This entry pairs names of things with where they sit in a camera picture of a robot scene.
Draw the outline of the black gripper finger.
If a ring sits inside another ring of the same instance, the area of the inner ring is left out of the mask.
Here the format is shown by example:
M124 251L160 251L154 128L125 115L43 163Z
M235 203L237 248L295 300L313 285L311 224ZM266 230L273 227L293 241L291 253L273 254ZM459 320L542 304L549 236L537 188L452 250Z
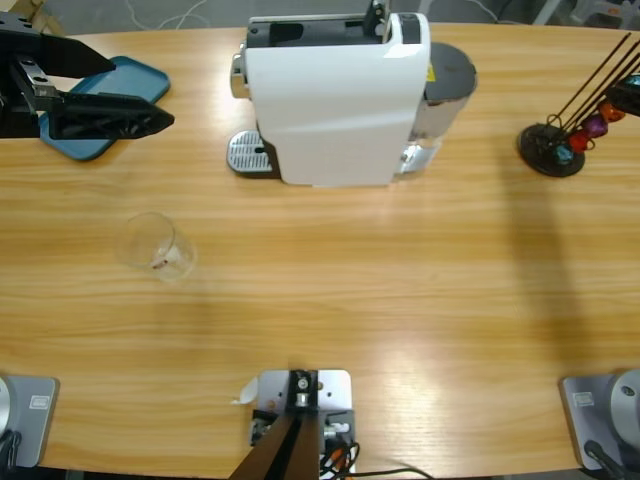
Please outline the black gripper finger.
M138 96L63 93L48 113L56 140L121 140L154 135L175 117Z
M619 82L607 89L607 100L622 112L638 117L640 115L640 87L636 84Z
M52 76L85 78L116 68L111 60L79 40L39 32L13 33L12 53L32 58Z

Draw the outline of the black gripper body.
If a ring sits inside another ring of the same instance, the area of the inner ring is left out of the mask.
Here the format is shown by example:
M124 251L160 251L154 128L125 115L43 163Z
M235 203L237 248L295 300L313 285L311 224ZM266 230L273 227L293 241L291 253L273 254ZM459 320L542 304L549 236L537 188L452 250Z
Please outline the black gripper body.
M49 77L57 68L56 38L35 30L26 18L1 14L1 136L34 138L38 114L58 102Z

